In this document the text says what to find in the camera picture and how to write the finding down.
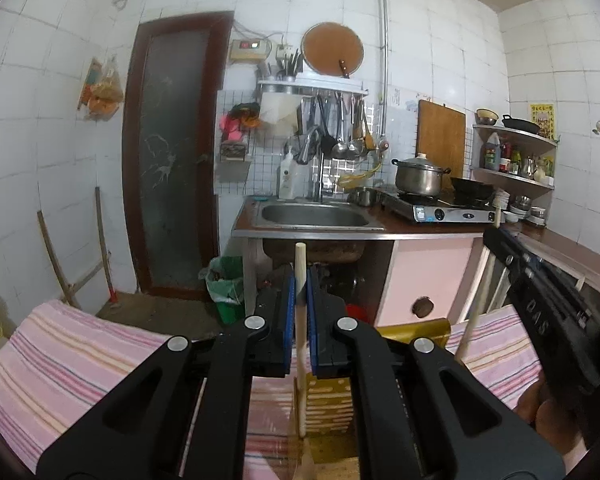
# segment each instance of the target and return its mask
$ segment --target countertop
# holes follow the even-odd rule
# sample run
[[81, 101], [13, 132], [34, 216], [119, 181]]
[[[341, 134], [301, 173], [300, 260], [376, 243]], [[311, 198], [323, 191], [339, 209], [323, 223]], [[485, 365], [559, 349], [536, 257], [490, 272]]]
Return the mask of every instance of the countertop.
[[[355, 228], [334, 231], [328, 229], [272, 229], [252, 225], [256, 202], [247, 197], [235, 221], [232, 236], [237, 238], [276, 238], [287, 240], [434, 240], [441, 238], [480, 238], [487, 224], [416, 224], [375, 205], [366, 211], [383, 226], [384, 231], [361, 231]], [[600, 277], [600, 254], [565, 238], [547, 228], [537, 228], [525, 222], [503, 224], [520, 235], [520, 241], [533, 250], [543, 250], [587, 276]]]

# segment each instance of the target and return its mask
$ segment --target pink cabinet door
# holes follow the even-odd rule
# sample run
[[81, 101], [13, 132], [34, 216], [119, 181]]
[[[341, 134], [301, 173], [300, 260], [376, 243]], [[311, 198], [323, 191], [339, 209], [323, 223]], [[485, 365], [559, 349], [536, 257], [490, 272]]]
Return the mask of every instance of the pink cabinet door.
[[422, 297], [428, 297], [434, 305], [424, 319], [446, 317], [458, 293], [473, 243], [472, 238], [396, 242], [375, 325], [421, 321], [411, 307]]

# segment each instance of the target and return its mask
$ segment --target green trash can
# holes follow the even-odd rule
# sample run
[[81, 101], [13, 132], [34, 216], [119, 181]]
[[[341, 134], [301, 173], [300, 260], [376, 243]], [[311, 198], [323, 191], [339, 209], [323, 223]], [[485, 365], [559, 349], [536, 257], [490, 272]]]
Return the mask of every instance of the green trash can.
[[219, 256], [200, 270], [200, 280], [205, 280], [206, 290], [218, 308], [224, 324], [244, 317], [244, 286], [241, 256]]

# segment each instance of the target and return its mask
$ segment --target brown door frame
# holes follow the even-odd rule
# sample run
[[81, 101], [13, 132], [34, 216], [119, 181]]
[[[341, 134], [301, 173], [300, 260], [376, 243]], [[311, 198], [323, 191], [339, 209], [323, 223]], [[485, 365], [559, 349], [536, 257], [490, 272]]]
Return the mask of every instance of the brown door frame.
[[192, 164], [198, 164], [196, 193], [200, 199], [199, 203], [209, 204], [209, 207], [196, 208], [198, 246], [203, 264], [206, 265], [211, 258], [218, 256], [218, 199], [214, 195], [213, 186], [216, 92], [222, 88], [233, 22], [232, 12], [206, 12], [141, 23], [136, 33], [126, 82], [126, 103], [122, 124], [122, 186], [126, 230], [138, 284], [142, 292], [153, 296], [208, 300], [208, 293], [204, 288], [192, 290], [155, 286], [151, 279], [142, 225], [139, 172], [140, 111], [147, 53], [152, 39], [156, 36], [185, 30], [209, 31], [202, 75], [202, 92], [198, 106], [198, 131], [195, 135], [197, 160], [191, 161]]

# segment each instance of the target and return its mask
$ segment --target cabinet knob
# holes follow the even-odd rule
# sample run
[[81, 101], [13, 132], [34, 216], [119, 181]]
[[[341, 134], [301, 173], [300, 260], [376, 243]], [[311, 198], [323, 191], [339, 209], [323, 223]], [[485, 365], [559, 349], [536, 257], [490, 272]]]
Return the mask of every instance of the cabinet knob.
[[411, 312], [413, 312], [418, 318], [422, 319], [423, 317], [427, 317], [433, 311], [433, 301], [431, 301], [427, 296], [423, 296], [422, 298], [418, 298], [411, 305]]

